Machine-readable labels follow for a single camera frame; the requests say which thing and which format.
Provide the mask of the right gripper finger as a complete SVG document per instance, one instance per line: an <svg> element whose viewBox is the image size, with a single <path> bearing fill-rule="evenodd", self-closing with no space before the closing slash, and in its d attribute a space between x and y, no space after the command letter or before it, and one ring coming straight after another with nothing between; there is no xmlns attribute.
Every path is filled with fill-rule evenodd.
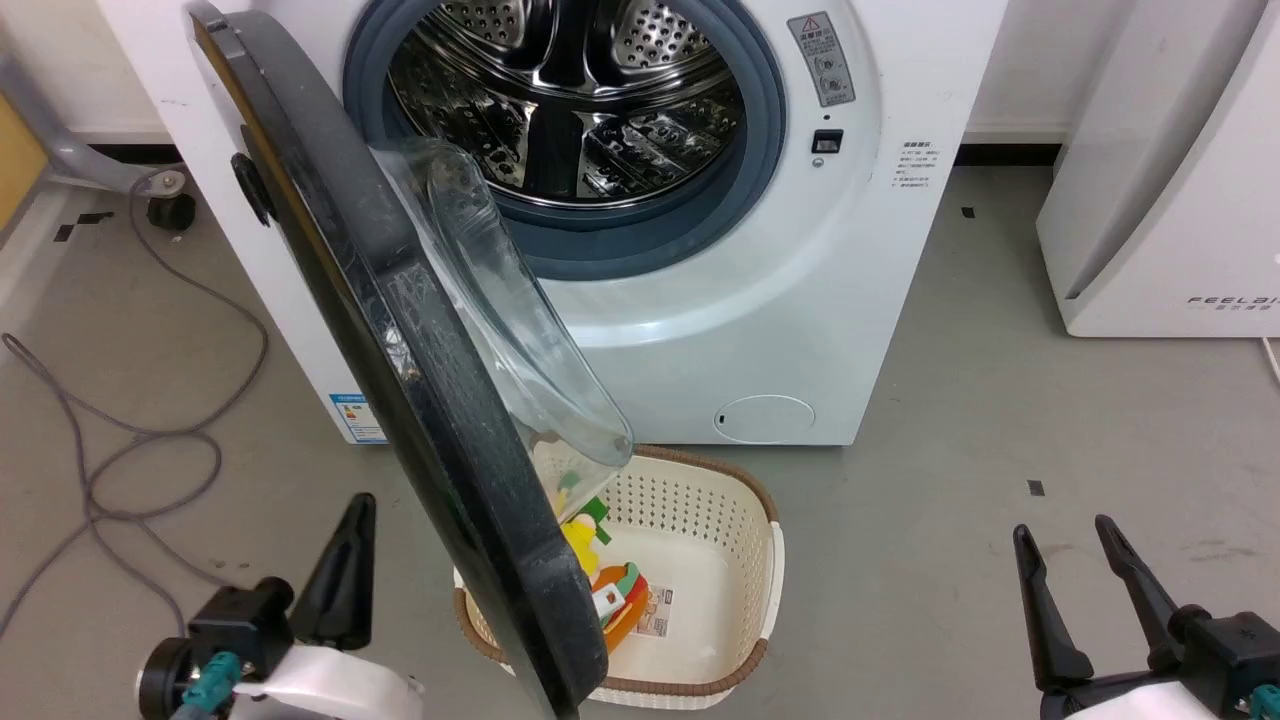
<svg viewBox="0 0 1280 720"><path fill-rule="evenodd" d="M1126 587L1135 610L1148 646L1148 669L1175 670L1184 657L1183 644L1169 628L1178 606L1111 516L1096 515L1094 529L1110 569Z"/></svg>
<svg viewBox="0 0 1280 720"><path fill-rule="evenodd" d="M1094 669L1066 629L1048 587L1044 557L1028 525L1015 527L1012 542L1036 688L1056 692L1084 685Z"/></svg>

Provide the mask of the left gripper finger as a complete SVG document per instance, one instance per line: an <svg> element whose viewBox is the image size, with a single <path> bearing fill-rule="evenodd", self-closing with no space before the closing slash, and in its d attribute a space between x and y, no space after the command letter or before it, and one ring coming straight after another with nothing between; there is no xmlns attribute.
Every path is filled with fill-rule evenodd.
<svg viewBox="0 0 1280 720"><path fill-rule="evenodd" d="M339 651L370 644L376 518L374 495L352 496L294 601L289 624L298 642Z"/></svg>

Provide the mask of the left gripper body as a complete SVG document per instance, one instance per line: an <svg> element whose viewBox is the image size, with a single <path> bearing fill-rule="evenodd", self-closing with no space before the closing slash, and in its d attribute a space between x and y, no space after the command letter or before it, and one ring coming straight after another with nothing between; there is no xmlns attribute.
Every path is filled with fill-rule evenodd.
<svg viewBox="0 0 1280 720"><path fill-rule="evenodd" d="M294 639L292 588L266 578L223 587L183 637L160 642L138 671L142 719L421 719L411 676Z"/></svg>

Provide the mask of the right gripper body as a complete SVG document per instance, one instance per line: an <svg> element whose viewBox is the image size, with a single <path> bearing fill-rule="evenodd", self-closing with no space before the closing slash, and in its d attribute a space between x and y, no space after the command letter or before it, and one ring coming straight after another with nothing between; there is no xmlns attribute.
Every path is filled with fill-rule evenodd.
<svg viewBox="0 0 1280 720"><path fill-rule="evenodd" d="M1101 678L1039 702L1042 719L1276 719L1279 633L1254 612L1213 618L1183 606L1167 628L1184 648L1169 675Z"/></svg>

